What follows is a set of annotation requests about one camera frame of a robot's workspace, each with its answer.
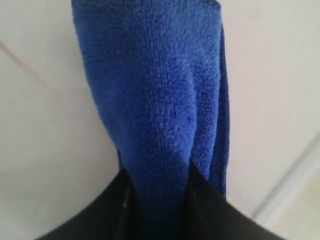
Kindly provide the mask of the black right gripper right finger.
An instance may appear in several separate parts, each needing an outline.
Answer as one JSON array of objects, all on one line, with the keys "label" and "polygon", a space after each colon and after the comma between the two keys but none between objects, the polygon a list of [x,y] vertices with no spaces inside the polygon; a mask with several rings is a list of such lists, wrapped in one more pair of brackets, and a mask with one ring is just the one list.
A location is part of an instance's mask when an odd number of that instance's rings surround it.
[{"label": "black right gripper right finger", "polygon": [[188,240],[271,240],[273,233],[235,209],[190,165],[187,195]]}]

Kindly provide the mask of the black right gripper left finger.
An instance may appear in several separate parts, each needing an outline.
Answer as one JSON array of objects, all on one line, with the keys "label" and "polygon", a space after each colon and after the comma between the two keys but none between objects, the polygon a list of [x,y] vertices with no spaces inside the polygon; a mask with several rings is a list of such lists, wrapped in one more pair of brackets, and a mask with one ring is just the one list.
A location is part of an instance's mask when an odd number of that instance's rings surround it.
[{"label": "black right gripper left finger", "polygon": [[120,170],[85,209],[39,240],[139,240],[134,190],[128,172]]}]

